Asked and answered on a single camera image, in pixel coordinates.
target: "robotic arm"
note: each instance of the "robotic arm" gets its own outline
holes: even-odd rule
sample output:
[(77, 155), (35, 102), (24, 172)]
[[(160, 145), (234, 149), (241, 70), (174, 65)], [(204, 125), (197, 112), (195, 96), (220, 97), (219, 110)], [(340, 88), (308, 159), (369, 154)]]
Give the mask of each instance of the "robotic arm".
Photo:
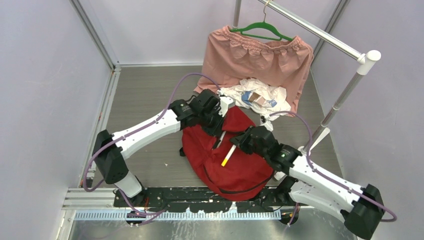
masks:
[[(169, 105), (161, 119), (158, 115), (123, 131), (109, 134), (107, 130), (97, 135), (93, 153), (110, 142), (117, 141), (102, 151), (95, 163), (107, 184), (114, 184), (139, 206), (144, 200), (144, 187), (127, 168), (125, 160), (147, 144), (197, 124), (209, 135), (222, 135), (222, 126), (234, 100), (227, 96), (217, 96), (206, 89), (191, 100), (178, 99)], [(302, 203), (327, 212), (340, 221), (355, 235), (370, 239), (385, 211), (369, 201), (353, 194), (359, 192), (383, 205), (380, 191), (372, 186), (362, 187), (348, 182), (319, 167), (314, 169), (330, 176), (333, 180), (348, 186), (346, 190), (310, 168), (306, 156), (297, 149), (279, 143), (265, 125), (250, 126), (230, 141), (246, 154), (258, 154), (278, 172), (287, 176), (277, 187), (277, 197), (288, 203)]]

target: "red bag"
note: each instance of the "red bag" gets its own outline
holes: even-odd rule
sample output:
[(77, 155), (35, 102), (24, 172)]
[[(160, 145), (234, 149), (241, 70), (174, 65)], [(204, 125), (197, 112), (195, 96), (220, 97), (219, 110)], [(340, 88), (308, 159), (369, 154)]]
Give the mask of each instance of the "red bag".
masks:
[(197, 176), (216, 194), (230, 201), (245, 201), (256, 196), (273, 176), (273, 169), (257, 154), (236, 148), (221, 166), (233, 145), (230, 138), (255, 124), (238, 107), (230, 108), (222, 126), (227, 131), (221, 145), (212, 149), (217, 137), (208, 135), (200, 125), (182, 131), (182, 148)]

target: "hanger hook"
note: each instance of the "hanger hook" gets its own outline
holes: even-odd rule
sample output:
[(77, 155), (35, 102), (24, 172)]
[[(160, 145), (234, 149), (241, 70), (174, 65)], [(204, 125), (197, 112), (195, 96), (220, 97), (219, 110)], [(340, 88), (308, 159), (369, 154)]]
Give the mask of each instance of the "hanger hook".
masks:
[(263, 22), (264, 23), (265, 23), (265, 18), (267, 18), (267, 13), (265, 12), (265, 9), (267, 8), (268, 3), (271, 2), (271, 1), (272, 0), (266, 1), (265, 6), (263, 7), (263, 14), (265, 15), (265, 16), (263, 16)]

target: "green hanger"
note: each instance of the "green hanger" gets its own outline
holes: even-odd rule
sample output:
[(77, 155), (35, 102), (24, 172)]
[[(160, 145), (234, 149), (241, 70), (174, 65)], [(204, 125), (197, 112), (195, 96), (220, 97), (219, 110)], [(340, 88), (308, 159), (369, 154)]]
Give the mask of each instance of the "green hanger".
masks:
[[(260, 39), (268, 39), (268, 40), (275, 40), (275, 41), (281, 41), (281, 39), (285, 39), (285, 40), (290, 41), (290, 42), (293, 41), (293, 38), (290, 38), (288, 36), (284, 36), (283, 34), (278, 32), (276, 27), (265, 22), (265, 18), (267, 17), (267, 13), (265, 12), (265, 8), (267, 8), (267, 5), (270, 1), (271, 0), (268, 0), (265, 4), (265, 7), (263, 7), (263, 14), (265, 15), (263, 17), (263, 22), (255, 22), (255, 23), (252, 23), (245, 28), (233, 28), (233, 29), (230, 29), (229, 31), (232, 32), (232, 33), (240, 32), (241, 35), (254, 37), (254, 38), (260, 38)], [(276, 35), (279, 38), (268, 37), (268, 36), (258, 36), (258, 35), (244, 33), (245, 31), (249, 31), (249, 30), (252, 30), (252, 29), (266, 29), (266, 30), (269, 30), (271, 33), (273, 33), (274, 35)]]

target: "white cloth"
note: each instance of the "white cloth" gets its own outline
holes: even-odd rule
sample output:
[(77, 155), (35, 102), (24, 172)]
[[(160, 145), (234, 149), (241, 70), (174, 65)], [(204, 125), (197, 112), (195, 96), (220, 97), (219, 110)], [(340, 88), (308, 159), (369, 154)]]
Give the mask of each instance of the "white cloth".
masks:
[(280, 86), (270, 86), (256, 78), (243, 79), (240, 85), (222, 87), (222, 94), (232, 97), (235, 105), (264, 116), (273, 121), (286, 113), (278, 113), (270, 117), (270, 114), (279, 111), (290, 111), (292, 108), (286, 101), (286, 89)]

